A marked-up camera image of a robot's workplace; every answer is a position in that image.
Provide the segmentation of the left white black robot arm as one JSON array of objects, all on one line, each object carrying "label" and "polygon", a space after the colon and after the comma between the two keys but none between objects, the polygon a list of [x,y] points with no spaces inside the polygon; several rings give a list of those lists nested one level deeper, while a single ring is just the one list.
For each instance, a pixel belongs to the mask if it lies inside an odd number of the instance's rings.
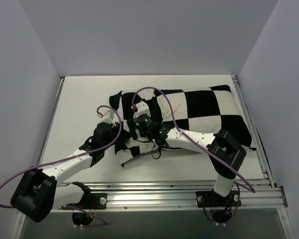
[{"label": "left white black robot arm", "polygon": [[52,209],[87,209],[96,204],[91,189],[75,181],[63,183],[78,172],[91,168],[105,155],[120,135],[118,123],[101,122],[89,137],[65,161],[42,164],[23,173],[12,198],[11,206],[34,222],[47,217]]}]

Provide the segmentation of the black white checkered pillowcase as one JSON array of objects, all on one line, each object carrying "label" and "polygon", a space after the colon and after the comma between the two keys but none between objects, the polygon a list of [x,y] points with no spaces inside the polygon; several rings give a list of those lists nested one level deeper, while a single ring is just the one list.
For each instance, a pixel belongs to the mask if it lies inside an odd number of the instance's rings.
[{"label": "black white checkered pillowcase", "polygon": [[228,85],[202,87],[192,89],[161,90],[145,89],[137,93],[135,90],[122,90],[109,97],[110,106],[115,109],[122,121],[121,135],[125,142],[115,145],[115,156],[119,164],[156,149],[153,143],[133,140],[128,121],[133,119],[132,104],[144,102],[154,121],[173,125],[181,129],[217,133],[228,131],[241,145],[255,150],[252,136],[240,114]]}]

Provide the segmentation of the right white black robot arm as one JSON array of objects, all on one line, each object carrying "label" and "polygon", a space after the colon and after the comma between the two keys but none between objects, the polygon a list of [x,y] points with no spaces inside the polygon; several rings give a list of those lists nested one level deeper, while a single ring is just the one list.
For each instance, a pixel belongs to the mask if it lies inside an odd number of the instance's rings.
[{"label": "right white black robot arm", "polygon": [[170,124],[154,122],[147,114],[128,121],[132,137],[146,137],[161,149],[186,149],[207,153],[217,172],[217,178],[211,193],[216,205],[224,205],[234,185],[234,180],[246,157],[243,146],[226,130],[218,133],[198,133],[178,129]]}]

